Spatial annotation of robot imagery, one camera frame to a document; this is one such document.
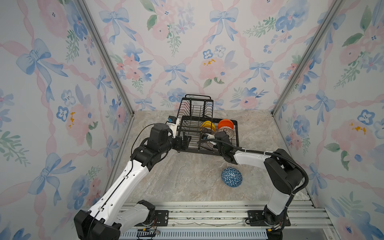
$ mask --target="gray stone surface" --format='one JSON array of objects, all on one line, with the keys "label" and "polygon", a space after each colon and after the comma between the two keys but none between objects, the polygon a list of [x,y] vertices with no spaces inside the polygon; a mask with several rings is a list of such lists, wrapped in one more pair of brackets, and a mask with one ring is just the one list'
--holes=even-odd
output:
[{"label": "gray stone surface", "polygon": [[[133,141],[143,127],[151,123],[165,122],[169,115],[176,116],[176,114],[177,111],[135,113],[129,141],[116,176],[126,166]],[[242,147],[261,151],[286,149],[269,111],[214,111],[214,118],[229,118],[238,121],[239,142]],[[143,131],[134,148],[142,139],[149,136],[150,128],[151,126]],[[243,175],[243,182],[239,187],[228,187],[221,180],[221,172],[226,167],[235,167]],[[126,202],[136,203],[142,199],[149,202],[268,201],[272,191],[273,184],[266,170],[247,165],[233,165],[225,162],[220,156],[178,153],[172,150],[138,184]],[[302,190],[297,193],[294,200],[309,200],[309,197],[307,192]]]}]

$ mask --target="dish rack handle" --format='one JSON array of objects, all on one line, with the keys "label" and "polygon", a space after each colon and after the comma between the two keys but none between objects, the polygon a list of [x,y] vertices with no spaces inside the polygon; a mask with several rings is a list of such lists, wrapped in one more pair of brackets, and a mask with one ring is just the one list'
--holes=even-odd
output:
[{"label": "dish rack handle", "polygon": [[187,98],[187,96],[200,96],[200,97],[205,97],[205,98],[212,99],[210,96],[206,96],[206,95],[198,95],[198,94],[186,94],[185,97]]}]

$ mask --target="dish rack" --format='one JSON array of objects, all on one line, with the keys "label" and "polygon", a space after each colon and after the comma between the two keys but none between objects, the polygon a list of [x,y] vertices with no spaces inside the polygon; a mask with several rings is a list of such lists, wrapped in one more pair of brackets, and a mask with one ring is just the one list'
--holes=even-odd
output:
[{"label": "dish rack", "polygon": [[[218,123],[222,120],[220,118],[213,118],[214,101],[210,96],[187,94],[181,99],[179,111],[177,112],[177,118],[180,118],[180,125],[177,129],[177,135],[191,136],[191,141],[187,150],[183,152],[194,152],[209,155],[220,155],[217,149],[211,148],[206,142],[197,143],[202,140],[203,133],[209,133],[214,135],[214,131],[207,128],[201,128],[201,125],[205,121],[211,121],[215,125],[215,129],[218,130]],[[233,122],[235,133],[230,139],[231,143],[235,146],[239,146],[237,121]]]}]

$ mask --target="orange bowl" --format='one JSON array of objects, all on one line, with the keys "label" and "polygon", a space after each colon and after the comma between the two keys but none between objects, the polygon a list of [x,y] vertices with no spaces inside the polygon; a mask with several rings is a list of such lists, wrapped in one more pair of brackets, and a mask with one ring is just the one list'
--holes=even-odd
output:
[{"label": "orange bowl", "polygon": [[221,120],[217,127],[220,129],[222,127],[230,127],[231,129],[234,129],[235,125],[233,124],[233,122],[229,119],[223,119]]}]

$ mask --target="yellow bowl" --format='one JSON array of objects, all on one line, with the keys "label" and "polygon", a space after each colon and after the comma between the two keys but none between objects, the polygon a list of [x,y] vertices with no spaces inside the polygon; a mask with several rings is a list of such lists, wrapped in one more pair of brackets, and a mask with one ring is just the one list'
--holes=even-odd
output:
[{"label": "yellow bowl", "polygon": [[208,129],[211,129],[211,127],[212,127],[212,131],[216,131],[216,127],[211,121],[205,121],[200,126],[200,128],[208,128]]}]

